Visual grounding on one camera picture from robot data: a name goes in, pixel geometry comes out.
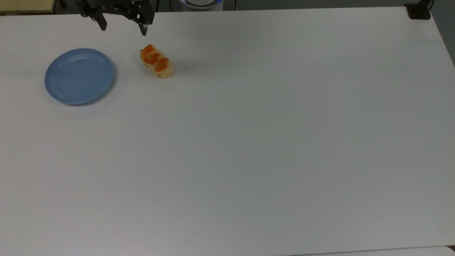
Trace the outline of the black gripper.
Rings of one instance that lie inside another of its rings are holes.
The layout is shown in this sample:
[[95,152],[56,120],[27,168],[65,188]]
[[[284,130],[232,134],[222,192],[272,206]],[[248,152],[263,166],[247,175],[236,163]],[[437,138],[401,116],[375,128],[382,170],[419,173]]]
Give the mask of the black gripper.
[[104,14],[115,14],[137,23],[141,34],[146,36],[155,16],[149,0],[75,0],[75,4],[80,15],[96,21],[102,31],[107,29]]

